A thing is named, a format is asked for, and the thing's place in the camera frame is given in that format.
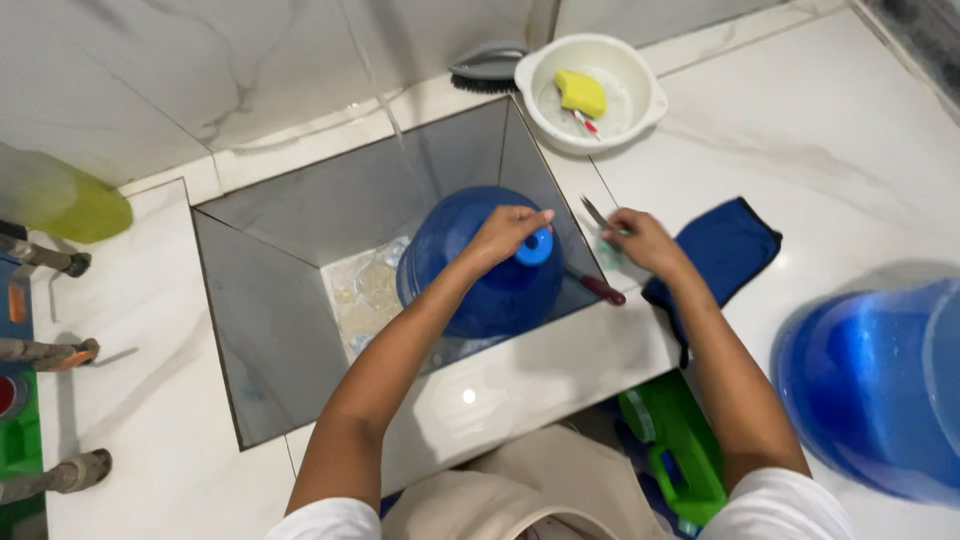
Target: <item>green plastic container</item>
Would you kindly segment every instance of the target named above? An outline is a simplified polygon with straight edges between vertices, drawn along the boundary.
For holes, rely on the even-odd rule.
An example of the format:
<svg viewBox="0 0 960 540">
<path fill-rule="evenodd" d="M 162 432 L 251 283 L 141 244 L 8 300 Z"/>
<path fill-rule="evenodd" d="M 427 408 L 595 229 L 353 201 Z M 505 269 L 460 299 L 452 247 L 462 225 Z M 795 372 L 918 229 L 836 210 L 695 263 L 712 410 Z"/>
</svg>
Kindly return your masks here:
<svg viewBox="0 0 960 540">
<path fill-rule="evenodd" d="M 647 454 L 663 499 L 677 516 L 702 527 L 727 503 L 723 460 L 707 419 L 680 370 L 623 392 L 620 411 L 636 438 L 654 443 Z M 664 465 L 670 452 L 682 479 Z"/>
<path fill-rule="evenodd" d="M 30 386 L 30 397 L 18 415 L 0 420 L 0 479 L 43 472 L 40 454 L 40 414 L 36 399 L 36 373 L 19 374 Z M 42 512 L 44 495 L 0 506 L 0 540 L 12 538 L 17 522 Z"/>
<path fill-rule="evenodd" d="M 0 479 L 43 472 L 36 373 L 24 371 L 19 375 L 30 385 L 30 397 L 20 414 L 0 420 Z"/>
</svg>

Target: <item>blue bottle cap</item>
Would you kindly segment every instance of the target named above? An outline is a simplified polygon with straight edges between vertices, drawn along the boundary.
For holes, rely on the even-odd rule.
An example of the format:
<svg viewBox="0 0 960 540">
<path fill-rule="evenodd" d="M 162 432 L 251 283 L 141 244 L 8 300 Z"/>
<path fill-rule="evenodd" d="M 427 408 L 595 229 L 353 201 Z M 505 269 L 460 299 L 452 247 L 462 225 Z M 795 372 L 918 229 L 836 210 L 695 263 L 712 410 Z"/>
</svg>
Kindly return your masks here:
<svg viewBox="0 0 960 540">
<path fill-rule="evenodd" d="M 553 234 L 546 227 L 540 227 L 523 240 L 514 258 L 520 264 L 537 266 L 550 257 L 553 251 Z"/>
</svg>

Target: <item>stainless steel sink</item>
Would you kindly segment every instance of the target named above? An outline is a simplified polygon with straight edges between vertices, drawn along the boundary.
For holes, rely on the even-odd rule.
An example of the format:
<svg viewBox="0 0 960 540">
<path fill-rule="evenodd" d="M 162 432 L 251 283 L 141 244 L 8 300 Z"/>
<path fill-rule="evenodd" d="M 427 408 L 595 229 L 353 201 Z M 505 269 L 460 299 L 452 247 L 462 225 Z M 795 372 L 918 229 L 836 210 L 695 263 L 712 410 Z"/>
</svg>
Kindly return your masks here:
<svg viewBox="0 0 960 540">
<path fill-rule="evenodd" d="M 555 209 L 567 264 L 600 276 L 512 99 L 416 128 L 403 147 L 385 139 L 194 209 L 241 449 L 316 419 L 355 356 L 348 334 L 398 310 L 380 305 L 389 294 L 371 301 L 356 272 L 377 264 L 369 281 L 388 282 L 382 247 L 458 189 L 498 184 Z M 595 301 L 566 280 L 544 324 Z M 421 374 L 508 338 L 444 339 Z"/>
</svg>

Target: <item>yellow sponge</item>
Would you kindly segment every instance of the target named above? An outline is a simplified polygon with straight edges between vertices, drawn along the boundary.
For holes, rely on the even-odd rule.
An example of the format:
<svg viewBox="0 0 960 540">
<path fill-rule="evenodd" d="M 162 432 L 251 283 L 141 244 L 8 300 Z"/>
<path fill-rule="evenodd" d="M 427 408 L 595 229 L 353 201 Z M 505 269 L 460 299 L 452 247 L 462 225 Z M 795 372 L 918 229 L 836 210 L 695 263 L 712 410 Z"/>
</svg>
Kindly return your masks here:
<svg viewBox="0 0 960 540">
<path fill-rule="evenodd" d="M 576 71 L 558 69 L 553 82 L 563 96 L 560 106 L 564 109 L 579 110 L 592 118 L 599 118 L 607 110 L 607 98 L 596 79 Z"/>
</svg>

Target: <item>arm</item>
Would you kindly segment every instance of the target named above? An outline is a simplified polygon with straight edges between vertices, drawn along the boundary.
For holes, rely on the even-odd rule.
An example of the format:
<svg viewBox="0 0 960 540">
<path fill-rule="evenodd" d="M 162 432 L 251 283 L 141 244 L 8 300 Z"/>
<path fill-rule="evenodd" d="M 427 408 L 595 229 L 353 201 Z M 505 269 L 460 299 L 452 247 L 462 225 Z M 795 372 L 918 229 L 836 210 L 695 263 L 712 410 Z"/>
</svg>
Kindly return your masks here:
<svg viewBox="0 0 960 540">
<path fill-rule="evenodd" d="M 756 469 L 781 467 L 810 476 L 804 452 L 777 393 L 733 333 L 707 284 L 662 225 L 648 213 L 620 209 L 604 231 L 673 295 L 696 354 L 697 381 L 724 457 L 728 491 Z"/>
<path fill-rule="evenodd" d="M 553 218 L 525 207 L 497 207 L 469 245 L 364 349 L 317 420 L 287 514 L 330 497 L 380 507 L 383 436 L 427 352 L 480 277 Z"/>
</svg>

